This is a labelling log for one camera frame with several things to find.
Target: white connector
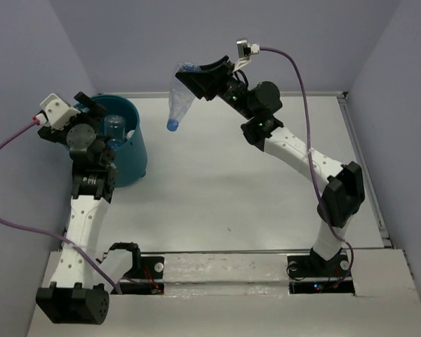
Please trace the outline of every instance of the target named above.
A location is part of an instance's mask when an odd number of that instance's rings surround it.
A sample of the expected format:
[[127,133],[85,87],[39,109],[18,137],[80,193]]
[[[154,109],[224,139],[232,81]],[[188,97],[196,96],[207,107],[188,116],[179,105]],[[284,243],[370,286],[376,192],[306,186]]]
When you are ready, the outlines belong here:
[[258,54],[260,52],[260,45],[259,44],[252,44],[251,45],[251,55]]
[[45,124],[48,120],[47,120],[47,117],[45,117],[45,114],[40,112],[36,116],[33,117],[33,121],[38,121],[38,125],[42,125],[42,124]]
[[260,52],[259,44],[250,44],[246,38],[237,40],[237,51],[239,52],[239,59],[234,63],[234,70],[240,70],[251,62],[251,56]]
[[69,123],[70,118],[81,113],[55,93],[50,94],[41,103],[41,109],[45,112],[51,128],[56,130],[62,130]]

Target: plastic bottle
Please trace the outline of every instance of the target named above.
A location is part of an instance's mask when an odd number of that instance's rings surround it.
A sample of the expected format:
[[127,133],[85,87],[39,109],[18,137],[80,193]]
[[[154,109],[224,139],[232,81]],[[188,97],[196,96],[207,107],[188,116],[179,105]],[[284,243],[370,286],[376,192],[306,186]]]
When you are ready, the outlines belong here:
[[125,124],[126,120],[122,116],[118,116],[116,114],[108,114],[105,117],[105,135],[112,137],[112,139],[107,142],[107,144],[114,151],[117,151],[118,148],[126,142]]
[[170,96],[168,105],[170,113],[168,114],[167,129],[176,131],[182,118],[184,118],[187,110],[195,99],[195,95],[175,77],[176,72],[180,70],[194,71],[200,70],[198,65],[191,62],[181,62],[176,65],[170,84]]

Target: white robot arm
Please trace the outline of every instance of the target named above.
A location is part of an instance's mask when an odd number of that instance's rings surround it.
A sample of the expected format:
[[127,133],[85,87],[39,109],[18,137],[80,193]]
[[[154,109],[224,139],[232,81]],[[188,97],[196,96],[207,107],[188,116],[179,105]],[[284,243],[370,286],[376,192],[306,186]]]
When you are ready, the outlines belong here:
[[[227,56],[199,70],[183,69],[176,73],[179,79],[197,98],[212,100],[220,97],[248,121],[241,125],[249,144],[286,162],[297,172],[311,180],[307,146],[294,136],[283,123],[274,118],[282,107],[278,87],[264,81],[249,90],[246,75],[237,73],[248,64],[250,56],[261,48],[245,39],[237,42],[239,60],[234,64]],[[361,168],[352,162],[344,165],[312,150],[312,165],[316,184],[322,193],[317,211],[321,217],[318,238],[310,254],[300,264],[299,277],[327,277],[345,258],[340,255],[342,241],[351,217],[365,199]],[[330,226],[326,223],[328,211]]]
[[[264,152],[279,158],[308,180],[311,180],[307,147],[305,143],[293,135],[286,127],[277,128],[270,138],[265,139]],[[316,173],[318,189],[323,193],[330,177],[336,177],[342,172],[342,163],[328,158],[320,152],[313,150],[312,159]],[[348,223],[343,228],[334,228],[339,237],[345,237]],[[324,260],[330,260],[342,247],[342,242],[336,239],[329,230],[328,224],[321,220],[318,238],[313,250]]]
[[39,136],[68,147],[73,160],[67,243],[62,245],[49,287],[38,289],[36,303],[53,323],[101,324],[113,286],[127,271],[140,267],[141,257],[137,244],[115,244],[97,267],[94,257],[98,235],[117,175],[115,153],[107,146],[109,139],[99,133],[106,110],[83,93],[75,99],[87,112],[71,107],[52,93],[41,103],[42,111],[35,117],[41,123],[48,122],[39,129]]

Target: teal bucket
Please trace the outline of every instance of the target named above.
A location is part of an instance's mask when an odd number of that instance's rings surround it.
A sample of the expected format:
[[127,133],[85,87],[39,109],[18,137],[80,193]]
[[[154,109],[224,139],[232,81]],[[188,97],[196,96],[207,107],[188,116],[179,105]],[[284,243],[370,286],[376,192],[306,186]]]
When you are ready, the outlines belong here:
[[143,177],[147,170],[147,150],[140,130],[139,112],[129,100],[117,95],[97,95],[92,100],[102,105],[107,114],[116,114],[126,120],[125,134],[134,130],[132,136],[116,151],[116,187],[125,187]]

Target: white wall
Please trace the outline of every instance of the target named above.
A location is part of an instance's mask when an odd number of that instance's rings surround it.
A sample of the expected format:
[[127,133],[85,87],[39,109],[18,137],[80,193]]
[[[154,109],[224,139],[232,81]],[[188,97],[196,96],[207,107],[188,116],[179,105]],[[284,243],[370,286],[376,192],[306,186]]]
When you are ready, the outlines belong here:
[[393,241],[421,297],[421,0],[403,0],[349,94]]
[[[0,142],[22,128],[52,91],[94,88],[46,0],[0,1]],[[62,232],[70,161],[33,128],[0,154],[0,215]],[[53,240],[0,225],[0,337],[27,335]]]
[[[168,91],[178,61],[206,64],[248,37],[283,48],[311,91],[345,91],[370,55],[399,0],[50,0],[99,91]],[[247,67],[299,90],[277,55]]]

